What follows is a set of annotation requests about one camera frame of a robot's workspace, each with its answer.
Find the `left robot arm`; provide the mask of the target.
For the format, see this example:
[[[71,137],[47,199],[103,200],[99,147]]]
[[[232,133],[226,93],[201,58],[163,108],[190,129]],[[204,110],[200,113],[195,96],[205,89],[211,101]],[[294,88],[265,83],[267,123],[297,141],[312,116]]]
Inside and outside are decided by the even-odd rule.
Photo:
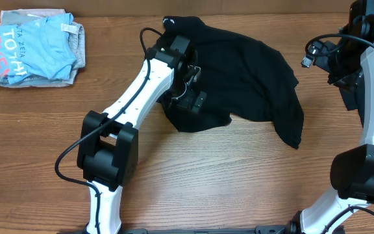
[[[206,94],[192,90],[201,73],[197,61],[190,39],[161,40],[146,51],[139,74],[122,96],[102,113],[85,116],[77,157],[90,186],[85,233],[119,233],[121,193],[138,164],[139,129],[153,105],[199,112]]]

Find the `black t-shirt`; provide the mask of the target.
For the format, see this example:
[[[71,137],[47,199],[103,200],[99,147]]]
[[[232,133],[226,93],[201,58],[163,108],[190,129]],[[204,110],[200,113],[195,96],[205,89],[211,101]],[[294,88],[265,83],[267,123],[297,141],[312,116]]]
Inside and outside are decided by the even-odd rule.
[[[191,40],[198,52],[196,94],[206,93],[198,114],[163,105],[167,119],[180,132],[194,133],[229,125],[231,114],[254,122],[272,122],[283,142],[297,149],[304,113],[293,70],[281,53],[265,43],[206,25],[195,16],[166,16],[161,41],[177,35]]]

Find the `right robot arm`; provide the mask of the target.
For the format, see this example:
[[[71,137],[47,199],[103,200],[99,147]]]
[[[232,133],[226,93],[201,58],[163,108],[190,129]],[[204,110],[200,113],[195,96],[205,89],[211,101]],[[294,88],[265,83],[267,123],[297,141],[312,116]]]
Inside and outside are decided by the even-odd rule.
[[[301,65],[315,65],[329,75],[328,83],[355,91],[364,82],[363,133],[360,145],[335,156],[330,187],[310,207],[299,211],[281,233],[343,233],[342,224],[357,211],[374,216],[374,1],[354,1],[349,22],[332,34],[311,39]]]

